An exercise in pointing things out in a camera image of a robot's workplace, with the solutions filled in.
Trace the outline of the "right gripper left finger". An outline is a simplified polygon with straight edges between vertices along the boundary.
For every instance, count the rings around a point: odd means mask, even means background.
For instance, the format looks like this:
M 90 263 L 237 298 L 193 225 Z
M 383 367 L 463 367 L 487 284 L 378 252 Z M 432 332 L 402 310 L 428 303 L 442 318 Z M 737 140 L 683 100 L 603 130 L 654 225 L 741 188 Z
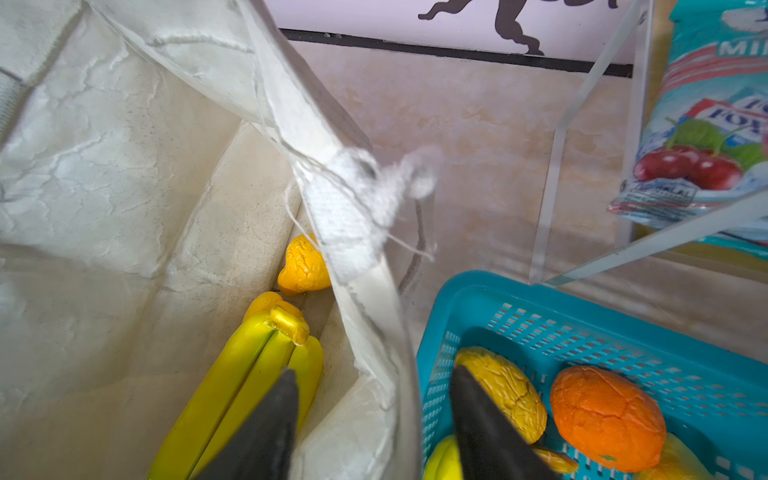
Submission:
M 224 447 L 193 477 L 287 479 L 298 414 L 296 373 L 286 369 Z

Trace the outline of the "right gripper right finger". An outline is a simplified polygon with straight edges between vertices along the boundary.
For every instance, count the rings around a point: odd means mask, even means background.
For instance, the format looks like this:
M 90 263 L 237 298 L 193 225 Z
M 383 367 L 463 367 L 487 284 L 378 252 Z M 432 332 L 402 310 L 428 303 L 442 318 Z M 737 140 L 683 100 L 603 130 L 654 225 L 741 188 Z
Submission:
M 453 369 L 449 396 L 465 479 L 555 479 L 464 366 Z

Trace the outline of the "wrinkled yellow fruit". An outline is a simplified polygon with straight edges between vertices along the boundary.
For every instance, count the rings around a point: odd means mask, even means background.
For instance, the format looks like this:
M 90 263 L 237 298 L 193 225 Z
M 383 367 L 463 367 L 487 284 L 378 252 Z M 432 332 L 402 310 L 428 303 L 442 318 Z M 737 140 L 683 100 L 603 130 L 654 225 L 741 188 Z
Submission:
M 469 370 L 528 444 L 543 436 L 546 408 L 531 381 L 514 363 L 485 348 L 468 347 L 458 352 L 454 365 Z

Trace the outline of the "yellow green banana bunch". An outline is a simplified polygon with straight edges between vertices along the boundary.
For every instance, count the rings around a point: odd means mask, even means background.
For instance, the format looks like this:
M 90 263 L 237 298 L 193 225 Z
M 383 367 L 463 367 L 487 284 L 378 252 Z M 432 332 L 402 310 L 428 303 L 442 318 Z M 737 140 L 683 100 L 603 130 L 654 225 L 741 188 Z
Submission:
M 298 424 L 324 369 L 322 346 L 302 312 L 276 292 L 249 306 L 243 323 L 191 397 L 150 468 L 151 479 L 190 479 L 232 438 L 286 368 L 296 373 Z

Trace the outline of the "orange yellow mango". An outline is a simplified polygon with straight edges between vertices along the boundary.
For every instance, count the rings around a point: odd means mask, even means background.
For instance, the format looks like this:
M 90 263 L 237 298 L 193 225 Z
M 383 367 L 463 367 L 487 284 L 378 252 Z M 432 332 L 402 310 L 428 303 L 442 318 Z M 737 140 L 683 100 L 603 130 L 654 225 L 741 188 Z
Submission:
M 301 234 L 287 246 L 285 263 L 277 284 L 287 296 L 316 292 L 331 287 L 331 278 L 314 234 Z

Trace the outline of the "cream canvas grocery bag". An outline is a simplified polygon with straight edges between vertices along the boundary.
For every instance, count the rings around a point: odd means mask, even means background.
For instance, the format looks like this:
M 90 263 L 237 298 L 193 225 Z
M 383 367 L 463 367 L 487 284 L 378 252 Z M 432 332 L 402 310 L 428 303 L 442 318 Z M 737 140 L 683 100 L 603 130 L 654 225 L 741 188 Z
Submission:
M 151 479 L 288 244 L 331 287 L 294 479 L 417 479 L 423 422 L 385 246 L 436 149 L 384 163 L 262 1 L 1 5 L 1 475 Z

